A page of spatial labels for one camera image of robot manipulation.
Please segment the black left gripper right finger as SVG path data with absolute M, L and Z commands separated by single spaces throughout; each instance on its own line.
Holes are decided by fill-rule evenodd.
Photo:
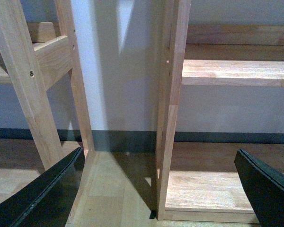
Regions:
M 260 225 L 284 227 L 284 174 L 242 149 L 234 163 Z

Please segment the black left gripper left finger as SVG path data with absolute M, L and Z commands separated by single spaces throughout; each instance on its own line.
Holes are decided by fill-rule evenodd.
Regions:
M 0 227 L 63 227 L 85 164 L 78 147 L 0 204 Z

